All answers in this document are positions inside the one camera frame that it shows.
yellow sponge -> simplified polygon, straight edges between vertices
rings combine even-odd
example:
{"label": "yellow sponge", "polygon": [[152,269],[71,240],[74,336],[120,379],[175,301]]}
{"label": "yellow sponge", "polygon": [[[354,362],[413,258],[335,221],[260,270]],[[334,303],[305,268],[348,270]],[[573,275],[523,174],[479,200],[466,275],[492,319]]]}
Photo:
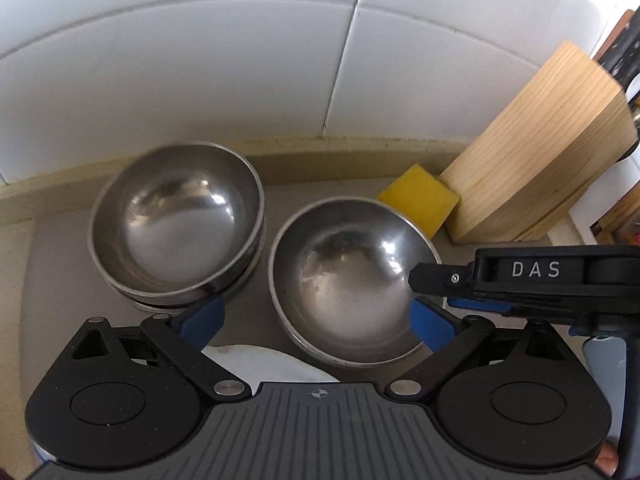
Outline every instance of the yellow sponge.
{"label": "yellow sponge", "polygon": [[433,238],[460,197],[414,164],[380,193],[378,200],[401,212],[427,238]]}

metal screw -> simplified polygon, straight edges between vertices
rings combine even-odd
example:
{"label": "metal screw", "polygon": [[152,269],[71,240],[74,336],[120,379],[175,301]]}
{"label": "metal screw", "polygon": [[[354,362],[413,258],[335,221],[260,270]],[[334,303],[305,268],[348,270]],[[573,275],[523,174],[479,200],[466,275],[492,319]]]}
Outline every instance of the metal screw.
{"label": "metal screw", "polygon": [[219,395],[224,395],[225,397],[232,397],[244,392],[244,384],[240,381],[236,381],[235,379],[227,379],[225,381],[217,382],[213,386],[213,391]]}
{"label": "metal screw", "polygon": [[409,397],[419,394],[422,390],[422,386],[416,381],[401,379],[399,381],[393,381],[391,386],[389,386],[389,389],[396,395]]}

tile grout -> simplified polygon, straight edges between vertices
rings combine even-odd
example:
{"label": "tile grout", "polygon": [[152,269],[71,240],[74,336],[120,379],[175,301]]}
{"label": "tile grout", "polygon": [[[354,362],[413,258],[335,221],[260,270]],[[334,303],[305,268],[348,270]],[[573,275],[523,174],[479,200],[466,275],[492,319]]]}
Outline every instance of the tile grout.
{"label": "tile grout", "polygon": [[[44,34],[35,36],[30,40],[23,41],[22,43],[9,48],[5,52],[2,52],[0,54],[0,61],[10,56],[11,54],[15,54],[19,50],[27,48],[35,43],[39,43],[40,41],[43,41],[43,40],[48,40],[53,36],[57,36],[68,30],[73,30],[74,28],[82,27],[83,25],[88,25],[89,23],[100,22],[101,20],[106,20],[108,18],[113,18],[115,16],[129,14],[130,12],[136,12],[138,10],[156,9],[158,7],[168,7],[172,5],[178,5],[178,4],[189,4],[189,3],[197,3],[197,2],[216,2],[216,1],[229,1],[229,0],[155,0],[152,2],[146,2],[144,4],[133,4],[128,7],[123,7],[120,9],[108,10],[107,12],[101,12],[89,18],[82,18],[80,20],[75,20],[74,22],[67,23],[66,25],[61,25],[55,30],[50,30],[49,32],[45,32]],[[348,0],[275,0],[275,1],[315,2],[315,3],[336,4],[336,5],[344,5],[344,6],[347,6],[348,4],[351,3]]]}
{"label": "tile grout", "polygon": [[322,130],[320,131],[320,134],[318,135],[320,139],[322,139],[323,137],[326,136],[326,121],[329,117],[329,113],[331,112],[331,106],[332,103],[334,102],[334,94],[335,94],[335,88],[338,84],[338,76],[340,75],[340,69],[342,67],[342,61],[344,60],[344,53],[347,50],[347,42],[349,41],[349,36],[351,35],[351,29],[353,28],[353,22],[356,19],[356,14],[358,12],[358,5],[360,3],[360,0],[355,0],[353,3],[353,12],[351,13],[351,21],[349,22],[349,27],[347,28],[347,33],[344,36],[344,43],[342,44],[342,51],[340,53],[340,60],[338,61],[338,66],[335,69],[335,76],[334,76],[334,84],[331,87],[331,93],[329,94],[329,101],[326,104],[326,112],[324,114],[324,120],[322,121]]}
{"label": "tile grout", "polygon": [[520,60],[530,66],[532,66],[533,68],[539,69],[542,65],[540,63],[537,63],[533,60],[527,59],[524,56],[521,56],[520,54],[518,54],[517,52],[514,52],[513,50],[509,50],[508,48],[504,48],[503,46],[500,46],[496,43],[493,43],[492,41],[486,40],[485,38],[481,38],[480,36],[476,36],[475,34],[472,34],[471,32],[465,32],[464,30],[461,30],[460,28],[455,28],[452,27],[451,25],[447,25],[446,23],[442,23],[442,22],[437,22],[435,20],[430,20],[429,18],[424,18],[422,16],[419,16],[418,14],[411,14],[410,12],[404,12],[402,10],[390,10],[390,9],[385,9],[385,7],[380,7],[380,6],[376,6],[376,5],[371,5],[371,4],[363,4],[360,6],[363,9],[369,9],[369,10],[375,10],[376,12],[380,12],[380,13],[384,13],[384,14],[391,14],[394,16],[400,16],[402,18],[408,19],[408,20],[413,20],[414,22],[420,22],[420,23],[426,23],[427,25],[432,25],[433,27],[437,27],[437,28],[442,28],[444,30],[448,30],[449,32],[453,32],[454,34],[459,34],[461,36],[465,36],[471,40],[477,41],[478,43],[490,46],[492,48],[495,48],[496,50],[499,50],[505,54],[508,54],[509,56]]}

wooden knife block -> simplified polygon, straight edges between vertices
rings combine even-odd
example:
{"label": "wooden knife block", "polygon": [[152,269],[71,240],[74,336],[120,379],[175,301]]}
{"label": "wooden knife block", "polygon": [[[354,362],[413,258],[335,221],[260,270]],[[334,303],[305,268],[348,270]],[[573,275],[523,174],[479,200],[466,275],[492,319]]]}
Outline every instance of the wooden knife block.
{"label": "wooden knife block", "polygon": [[455,243],[542,238],[636,140],[620,85],[563,43],[440,175]]}

gray object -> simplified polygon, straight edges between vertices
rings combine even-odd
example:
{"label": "gray object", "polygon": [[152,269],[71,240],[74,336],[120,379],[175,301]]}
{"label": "gray object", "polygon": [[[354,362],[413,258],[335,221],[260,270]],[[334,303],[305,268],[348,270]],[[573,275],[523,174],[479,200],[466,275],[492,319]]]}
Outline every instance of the gray object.
{"label": "gray object", "polygon": [[526,474],[475,462],[420,406],[383,399],[372,384],[266,383],[216,406],[201,430],[139,468],[82,472],[49,462],[31,480],[599,480],[587,465]]}
{"label": "gray object", "polygon": [[411,329],[409,271],[440,262],[408,219],[365,198],[330,198],[292,216],[273,243],[271,299],[295,342],[337,366],[371,368],[421,342]]}
{"label": "gray object", "polygon": [[146,304],[190,303],[226,289],[258,247],[262,184],[249,162],[207,142],[143,155],[98,197],[89,248],[122,293]]}

